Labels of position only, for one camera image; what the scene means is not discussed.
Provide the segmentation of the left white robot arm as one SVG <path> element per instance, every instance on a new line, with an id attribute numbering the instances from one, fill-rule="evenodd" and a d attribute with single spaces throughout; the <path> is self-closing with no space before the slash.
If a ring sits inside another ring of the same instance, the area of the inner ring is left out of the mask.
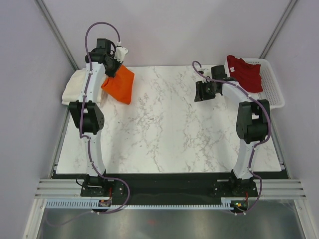
<path id="1" fill-rule="evenodd" d="M 79 130 L 80 139 L 85 144 L 87 158 L 85 178 L 93 181 L 92 190 L 99 196 L 106 195 L 110 187 L 107 181 L 98 179 L 105 174 L 101 149 L 101 132 L 105 118 L 97 99 L 106 78 L 105 73 L 114 76 L 120 66 L 114 59 L 115 51 L 111 49 L 115 47 L 115 44 L 108 39 L 97 39 L 96 48 L 88 52 L 85 57 L 85 77 L 80 94 L 68 106 L 73 122 Z"/>

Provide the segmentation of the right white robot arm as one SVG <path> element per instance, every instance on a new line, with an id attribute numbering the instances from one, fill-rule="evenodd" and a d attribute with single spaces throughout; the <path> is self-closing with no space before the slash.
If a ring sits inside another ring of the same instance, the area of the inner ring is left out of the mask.
<path id="1" fill-rule="evenodd" d="M 222 65 L 211 67 L 211 77 L 204 76 L 203 70 L 195 72 L 203 78 L 195 82 L 195 102 L 212 100 L 220 94 L 238 104 L 235 128 L 240 139 L 239 154 L 228 182 L 222 182 L 221 189 L 234 196 L 252 191 L 256 149 L 271 136 L 270 103 L 254 99 L 234 77 L 226 75 Z"/>

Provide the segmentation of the orange t shirt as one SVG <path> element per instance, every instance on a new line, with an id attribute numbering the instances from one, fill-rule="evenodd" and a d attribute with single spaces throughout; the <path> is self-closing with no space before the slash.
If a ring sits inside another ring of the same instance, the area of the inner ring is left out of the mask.
<path id="1" fill-rule="evenodd" d="M 135 74 L 122 65 L 115 77 L 107 77 L 101 89 L 118 102 L 129 105 L 132 101 L 133 82 Z"/>

